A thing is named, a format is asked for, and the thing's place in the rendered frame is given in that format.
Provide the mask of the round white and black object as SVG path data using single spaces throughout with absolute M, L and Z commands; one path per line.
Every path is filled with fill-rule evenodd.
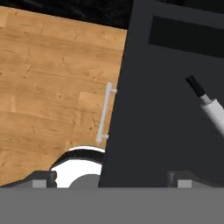
M 58 188 L 90 189 L 97 188 L 102 172 L 105 150 L 81 145 L 61 155 L 50 167 L 57 173 L 55 182 Z

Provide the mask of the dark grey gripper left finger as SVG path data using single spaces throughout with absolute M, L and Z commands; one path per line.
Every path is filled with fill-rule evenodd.
M 30 188 L 49 188 L 56 187 L 56 171 L 34 171 L 27 177 L 5 184 L 3 187 L 30 187 Z

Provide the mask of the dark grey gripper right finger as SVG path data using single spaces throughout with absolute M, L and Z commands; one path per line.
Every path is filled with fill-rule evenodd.
M 169 171 L 167 175 L 167 186 L 174 188 L 224 188 L 224 183 L 199 178 L 189 171 Z

